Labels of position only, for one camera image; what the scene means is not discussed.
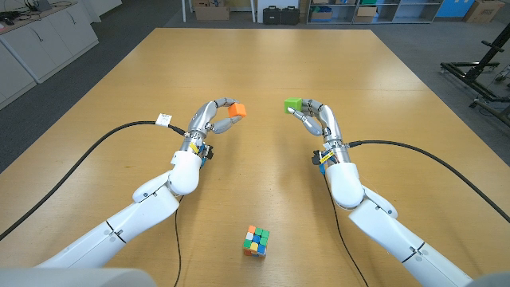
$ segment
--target black case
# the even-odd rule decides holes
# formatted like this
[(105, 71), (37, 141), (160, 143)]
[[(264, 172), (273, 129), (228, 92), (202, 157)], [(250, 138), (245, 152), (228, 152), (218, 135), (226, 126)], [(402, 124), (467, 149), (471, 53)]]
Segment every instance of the black case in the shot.
[(300, 10), (295, 6), (289, 6), (281, 10), (281, 21), (283, 25), (297, 25), (300, 22)]
[(281, 10), (276, 6), (269, 6), (264, 8), (262, 11), (262, 19), (266, 25), (277, 25), (280, 24)]

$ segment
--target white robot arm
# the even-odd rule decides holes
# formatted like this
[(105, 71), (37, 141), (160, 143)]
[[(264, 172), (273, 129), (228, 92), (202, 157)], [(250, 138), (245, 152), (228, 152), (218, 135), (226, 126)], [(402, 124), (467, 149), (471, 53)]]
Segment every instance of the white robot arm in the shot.
[(217, 108), (236, 103), (222, 98), (204, 104), (193, 116), (180, 150), (174, 153), (171, 171), (139, 187), (131, 205), (37, 267), (101, 267), (137, 235), (170, 217), (179, 207), (175, 196), (188, 195), (197, 188), (200, 167), (213, 156), (212, 147), (203, 141), (207, 132), (225, 132), (242, 118), (233, 116), (212, 124)]
[[(397, 221), (396, 209), (382, 196), (364, 187), (333, 111), (316, 100), (303, 99), (301, 111), (288, 108), (314, 136), (324, 137), (325, 152), (316, 154), (336, 204), (352, 210), (349, 219), (395, 256), (424, 286), (466, 286), (472, 279), (432, 246)], [(321, 126), (312, 117), (316, 116)]]

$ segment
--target gray carpet floor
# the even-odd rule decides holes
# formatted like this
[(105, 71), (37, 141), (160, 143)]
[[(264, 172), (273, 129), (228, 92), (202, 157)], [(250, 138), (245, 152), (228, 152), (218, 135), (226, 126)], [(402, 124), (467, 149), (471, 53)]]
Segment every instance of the gray carpet floor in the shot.
[[(439, 73), (442, 61), (479, 61), (487, 52), (481, 40), (492, 41), (510, 22), (507, 5), (489, 24), (435, 22), (421, 25), (305, 25), (264, 26), (251, 22), (251, 13), (236, 12), (227, 22), (197, 22), (188, 11), (182, 22), (180, 1), (123, 0), (123, 5), (92, 24), (100, 44), (92, 48), (42, 85), (28, 91), (0, 110), (0, 172), (66, 113), (85, 93), (156, 27), (238, 29), (371, 29), (422, 81), (472, 129), (506, 164), (510, 165), (510, 128), (468, 105), (476, 94), (457, 79)], [(489, 84), (506, 64), (510, 51), (499, 53), (501, 67), (484, 73)], [(506, 83), (492, 83), (500, 95), (508, 95)]]

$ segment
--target metal stand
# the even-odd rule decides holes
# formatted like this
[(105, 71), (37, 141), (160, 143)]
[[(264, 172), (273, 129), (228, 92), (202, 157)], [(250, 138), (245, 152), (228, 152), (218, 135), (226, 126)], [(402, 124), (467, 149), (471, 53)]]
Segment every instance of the metal stand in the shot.
[[(460, 63), (441, 63), (441, 69), (443, 71), (448, 71), (452, 73), (457, 79), (464, 82), (470, 88), (478, 92), (480, 96), (484, 100), (490, 102), (501, 102), (501, 103), (510, 103), (510, 97), (502, 97), (494, 94), (491, 90), (489, 90), (484, 85), (477, 82), (478, 76), (484, 71), (485, 67), (489, 67), (494, 69), (500, 63), (490, 63), (492, 58), (496, 56), (498, 52), (504, 52), (501, 48), (504, 43), (506, 43), (510, 39), (510, 24), (508, 24), (500, 35), (494, 40), (493, 43), (489, 43), (487, 41), (482, 41), (482, 44), (491, 47), (491, 49), (485, 54), (485, 56), (479, 62), (460, 62)], [(464, 73), (459, 67), (471, 67), (471, 69)], [(481, 102), (479, 99), (475, 99), (474, 102), (469, 106), (470, 108), (475, 108), (477, 105), (486, 109), (488, 112), (492, 113), (502, 122), (510, 127), (510, 119), (508, 118), (508, 114), (510, 114), (510, 105), (503, 110), (502, 112), (498, 112), (494, 108), (489, 107), (486, 103)]]

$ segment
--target storage box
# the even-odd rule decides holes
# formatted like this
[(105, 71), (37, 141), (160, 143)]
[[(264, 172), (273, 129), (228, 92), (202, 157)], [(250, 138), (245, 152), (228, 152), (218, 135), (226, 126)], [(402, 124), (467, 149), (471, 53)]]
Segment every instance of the storage box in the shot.
[(300, 22), (300, 10), (289, 6), (281, 10), (280, 23), (283, 25), (297, 25)]
[(333, 17), (333, 12), (312, 12), (310, 15), (311, 21), (331, 21)]
[(225, 0), (209, 0), (209, 7), (225, 7)]
[(278, 25), (281, 20), (281, 9), (269, 6), (262, 10), (262, 22), (266, 25)]
[(497, 11), (503, 8), (501, 1), (475, 0), (463, 21), (468, 23), (489, 23), (496, 16)]
[(354, 22), (358, 23), (372, 23), (374, 16), (377, 14), (377, 7), (375, 6), (360, 6), (358, 7), (358, 13), (356, 13), (356, 19)]
[(207, 7), (209, 0), (193, 0), (193, 7)]
[(335, 1), (335, 4), (349, 4), (349, 5), (354, 5), (356, 4), (356, 0), (336, 0)]
[(229, 7), (195, 7), (194, 12), (199, 21), (230, 20)]

